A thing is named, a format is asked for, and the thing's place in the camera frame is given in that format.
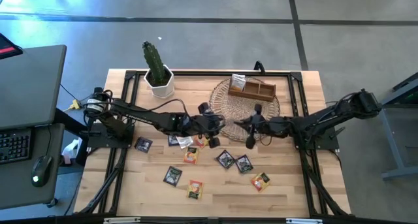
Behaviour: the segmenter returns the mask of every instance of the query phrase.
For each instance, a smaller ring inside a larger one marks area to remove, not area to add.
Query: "computer keyboard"
[[[0,131],[0,165],[31,158],[31,129]]]

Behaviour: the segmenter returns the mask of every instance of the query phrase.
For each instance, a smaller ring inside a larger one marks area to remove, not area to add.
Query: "round woven placemat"
[[[252,77],[246,77],[246,80],[263,83],[263,81]],[[234,124],[234,121],[240,121],[250,117],[254,113],[254,106],[257,103],[263,106],[261,114],[266,120],[269,120],[273,116],[279,116],[279,100],[277,97],[274,97],[272,102],[268,102],[230,96],[228,95],[230,81],[231,79],[228,78],[215,87],[210,96],[209,104],[215,114],[221,114],[225,117],[226,126],[222,128],[221,133],[230,139],[244,142],[248,137],[248,133],[240,126]],[[258,140],[259,138],[260,135],[256,134],[255,139]]]

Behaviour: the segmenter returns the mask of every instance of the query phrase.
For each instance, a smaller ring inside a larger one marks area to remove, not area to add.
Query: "gray floor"
[[[416,20],[416,0],[296,0],[305,20]],[[289,0],[3,0],[0,13],[158,18],[290,19]],[[325,98],[366,88],[378,99],[417,71],[418,26],[303,25],[310,70],[321,75]],[[300,70],[291,24],[43,22],[0,20],[0,32],[28,48],[66,44],[63,85],[77,97],[103,86],[109,68],[146,67],[141,43],[155,43],[172,68]],[[71,97],[60,92],[58,107]],[[79,112],[69,112],[81,120]],[[395,167],[378,118],[351,120],[338,136],[353,214],[417,222],[418,177],[383,182]],[[69,201],[76,175],[61,175],[57,196]],[[62,215],[67,207],[1,210],[0,219]]]

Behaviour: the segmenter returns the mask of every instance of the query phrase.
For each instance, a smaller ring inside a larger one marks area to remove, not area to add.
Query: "wooden tabletop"
[[[111,89],[114,97],[120,97],[125,69],[110,69],[105,89]],[[302,71],[309,113],[325,107],[321,80],[317,71]],[[190,115],[199,114],[197,107],[208,102],[212,90],[226,76],[175,76],[175,93],[169,99],[182,99]],[[276,84],[276,96],[280,102],[280,115],[292,116],[289,87],[283,77],[258,77],[267,84]],[[151,89],[141,78],[136,105],[152,108],[169,99],[152,96]],[[182,112],[180,103],[170,103],[159,112]],[[221,146],[205,147],[199,152],[196,165],[183,162],[185,149],[168,147],[167,136],[144,123],[136,123],[134,142],[139,136],[153,141],[148,153],[129,149],[118,216],[202,216],[202,217],[308,217],[308,207],[302,179],[300,157],[292,138],[274,138],[271,145],[256,144],[249,150],[242,142],[236,142],[219,134]],[[214,159],[223,150],[234,157],[246,154],[254,169],[240,174],[236,166],[225,170]],[[75,209],[83,209],[103,183],[109,149],[99,149],[90,155],[84,169]],[[350,212],[339,162],[328,151],[318,151],[322,180],[334,200],[346,212]],[[163,182],[169,166],[183,171],[176,187]],[[271,184],[261,193],[250,183],[258,173],[265,172]],[[201,200],[186,197],[189,180],[204,183]],[[109,208],[113,187],[108,197]],[[319,210],[317,192],[313,188],[315,207]]]

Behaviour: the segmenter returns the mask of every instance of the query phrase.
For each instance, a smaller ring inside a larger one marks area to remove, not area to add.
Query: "cactus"
[[[150,83],[155,86],[167,84],[165,68],[159,57],[158,50],[149,42],[144,42],[142,49],[144,50],[146,63],[150,67],[152,73],[152,78],[149,79],[151,80]]]

